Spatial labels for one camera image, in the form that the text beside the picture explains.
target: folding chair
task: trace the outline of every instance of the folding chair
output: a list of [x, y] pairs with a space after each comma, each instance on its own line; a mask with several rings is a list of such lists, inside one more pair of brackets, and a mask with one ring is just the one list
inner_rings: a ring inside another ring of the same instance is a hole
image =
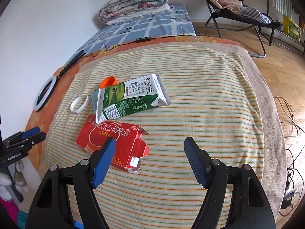
[[[265, 49], [263, 41], [260, 37], [260, 29], [261, 29], [261, 27], [266, 27], [266, 28], [271, 28], [272, 29], [270, 40], [269, 40], [269, 46], [271, 46], [272, 40], [273, 40], [273, 35], [274, 35], [274, 30], [281, 26], [280, 23], [273, 22], [272, 18], [269, 17], [268, 15], [266, 15], [266, 16], [268, 16], [272, 21], [270, 24], [259, 23], [257, 21], [253, 21], [251, 19], [248, 19], [248, 18], [242, 17], [240, 15], [237, 15], [237, 14], [233, 13], [232, 11], [230, 11], [229, 9], [226, 9], [226, 8], [219, 9], [213, 3], [211, 3], [210, 0], [205, 0], [205, 1], [207, 3], [208, 9], [209, 9], [210, 14], [211, 14], [210, 18], [208, 19], [208, 21], [205, 24], [205, 27], [216, 28], [220, 38], [222, 38], [222, 34], [220, 32], [220, 29], [228, 29], [228, 30], [234, 30], [234, 31], [245, 31], [245, 30], [253, 27], [257, 36], [258, 36], [258, 39], [260, 40], [260, 44], [263, 48], [264, 53], [263, 53], [263, 55], [256, 54], [256, 53], [249, 53], [249, 55], [251, 57], [256, 57], [256, 58], [264, 58], [266, 56], [266, 49]], [[219, 18], [219, 17], [223, 17], [223, 18], [234, 20], [234, 21], [239, 21], [239, 22], [251, 24], [251, 26], [246, 27], [244, 29], [233, 29], [233, 28], [227, 28], [227, 27], [219, 27], [217, 22], [216, 22], [216, 19]], [[208, 24], [211, 20], [214, 21], [215, 26], [208, 26]]]

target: yellow box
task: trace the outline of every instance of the yellow box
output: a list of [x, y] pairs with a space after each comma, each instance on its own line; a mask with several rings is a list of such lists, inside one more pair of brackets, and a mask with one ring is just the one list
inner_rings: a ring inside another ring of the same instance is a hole
[[283, 33], [287, 34], [297, 42], [300, 42], [301, 38], [301, 28], [290, 18], [287, 16], [283, 16]]

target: potted plant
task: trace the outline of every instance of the potted plant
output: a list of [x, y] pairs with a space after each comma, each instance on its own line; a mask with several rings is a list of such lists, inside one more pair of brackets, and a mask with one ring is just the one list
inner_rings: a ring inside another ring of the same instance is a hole
[[284, 25], [283, 25], [283, 23], [281, 23], [281, 22], [278, 20], [278, 18], [276, 18], [275, 22], [278, 22], [278, 23], [281, 24], [281, 26], [278, 28], [278, 30], [282, 32], [282, 31], [284, 30]]

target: red medicine box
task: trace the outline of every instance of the red medicine box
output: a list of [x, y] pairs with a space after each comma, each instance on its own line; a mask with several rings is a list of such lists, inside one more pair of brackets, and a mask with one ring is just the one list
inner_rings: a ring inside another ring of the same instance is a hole
[[99, 150], [108, 137], [116, 141], [116, 152], [111, 164], [126, 172], [137, 174], [142, 164], [142, 157], [149, 153], [148, 145], [141, 140], [142, 134], [149, 134], [138, 125], [119, 121], [95, 122], [95, 116], [89, 115], [75, 144], [87, 152]]

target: screw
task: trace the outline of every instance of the screw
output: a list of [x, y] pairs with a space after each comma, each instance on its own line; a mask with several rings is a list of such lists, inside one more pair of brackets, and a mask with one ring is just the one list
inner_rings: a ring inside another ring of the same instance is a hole
[[244, 168], [245, 168], [246, 170], [251, 170], [251, 166], [248, 165], [248, 164], [244, 164]]
[[219, 165], [220, 161], [218, 159], [214, 158], [214, 159], [212, 159], [212, 164]]
[[89, 161], [88, 161], [87, 159], [83, 159], [83, 160], [80, 162], [80, 164], [83, 165], [83, 166], [87, 165], [88, 163], [89, 163]]
[[50, 170], [51, 170], [51, 171], [56, 170], [56, 169], [57, 169], [57, 166], [56, 166], [56, 165], [52, 165], [52, 166], [50, 167]]

